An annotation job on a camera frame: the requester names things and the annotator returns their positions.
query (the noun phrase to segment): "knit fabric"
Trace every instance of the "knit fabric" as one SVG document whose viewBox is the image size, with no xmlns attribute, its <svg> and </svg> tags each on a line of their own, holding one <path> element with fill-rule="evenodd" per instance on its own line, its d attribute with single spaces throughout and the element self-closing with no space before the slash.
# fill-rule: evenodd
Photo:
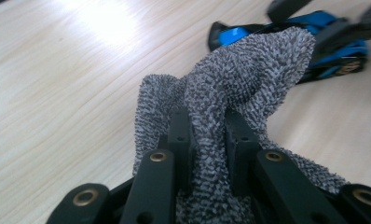
<svg viewBox="0 0 371 224">
<path fill-rule="evenodd" d="M 234 197 L 230 191 L 224 139 L 228 108 L 245 117 L 263 149 L 288 154 L 315 186 L 338 193 L 347 183 L 268 139 L 267 117 L 304 74 L 314 42 L 308 31 L 295 27 L 249 35 L 208 54 L 180 79 L 169 75 L 144 78 L 136 110 L 133 174 L 145 152 L 156 149 L 159 137 L 168 132 L 175 109 L 188 109 L 197 143 L 193 190 L 188 196 L 177 196 L 177 223 L 254 222 L 250 198 Z"/>
</svg>

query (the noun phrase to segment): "blue car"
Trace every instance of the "blue car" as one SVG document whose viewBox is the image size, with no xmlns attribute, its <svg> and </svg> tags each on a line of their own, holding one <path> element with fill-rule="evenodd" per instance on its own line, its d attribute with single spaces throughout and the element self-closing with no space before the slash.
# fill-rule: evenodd
<svg viewBox="0 0 371 224">
<path fill-rule="evenodd" d="M 228 27 L 217 21 L 212 25 L 208 45 L 210 50 L 213 51 L 221 46 L 235 43 L 250 34 L 279 32 L 291 26 L 305 28 L 316 35 L 336 20 L 335 16 L 325 11 L 316 11 L 308 15 L 288 19 L 283 23 L 268 25 L 251 24 Z M 364 69 L 367 58 L 368 47 L 365 40 L 356 40 L 329 56 L 321 58 L 316 63 L 311 63 L 298 83 L 360 72 Z"/>
</svg>

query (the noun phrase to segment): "tabletop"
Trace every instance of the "tabletop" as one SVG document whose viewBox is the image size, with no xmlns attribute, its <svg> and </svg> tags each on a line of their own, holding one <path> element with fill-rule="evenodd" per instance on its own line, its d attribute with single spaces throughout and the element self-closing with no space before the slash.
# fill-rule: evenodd
<svg viewBox="0 0 371 224">
<path fill-rule="evenodd" d="M 131 177 L 138 90 L 209 53 L 214 21 L 269 22 L 269 0 L 9 0 L 0 4 L 0 223 L 45 223 L 71 189 Z M 371 0 L 319 0 L 357 21 Z M 363 72 L 297 85 L 268 119 L 281 146 L 371 186 L 371 55 Z"/>
</svg>

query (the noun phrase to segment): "light wood surface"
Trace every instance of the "light wood surface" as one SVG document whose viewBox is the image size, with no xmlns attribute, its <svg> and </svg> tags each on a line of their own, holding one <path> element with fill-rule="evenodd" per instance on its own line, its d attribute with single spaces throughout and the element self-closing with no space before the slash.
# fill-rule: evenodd
<svg viewBox="0 0 371 224">
<path fill-rule="evenodd" d="M 266 23 L 270 1 L 12 0 L 0 5 L 0 223 L 45 223 L 72 188 L 131 177 L 148 74 L 186 75 L 214 21 Z M 319 0 L 356 19 L 370 1 Z M 371 59 L 293 88 L 268 121 L 283 147 L 371 186 Z"/>
</svg>

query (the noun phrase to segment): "toy car wheel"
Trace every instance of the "toy car wheel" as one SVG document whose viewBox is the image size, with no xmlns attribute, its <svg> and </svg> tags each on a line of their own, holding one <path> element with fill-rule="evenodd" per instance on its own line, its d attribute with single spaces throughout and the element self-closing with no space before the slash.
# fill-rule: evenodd
<svg viewBox="0 0 371 224">
<path fill-rule="evenodd" d="M 356 73 L 363 70 L 364 62 L 362 60 L 352 61 L 344 64 L 341 68 L 336 71 L 336 76 L 341 77 L 350 73 Z"/>
</svg>

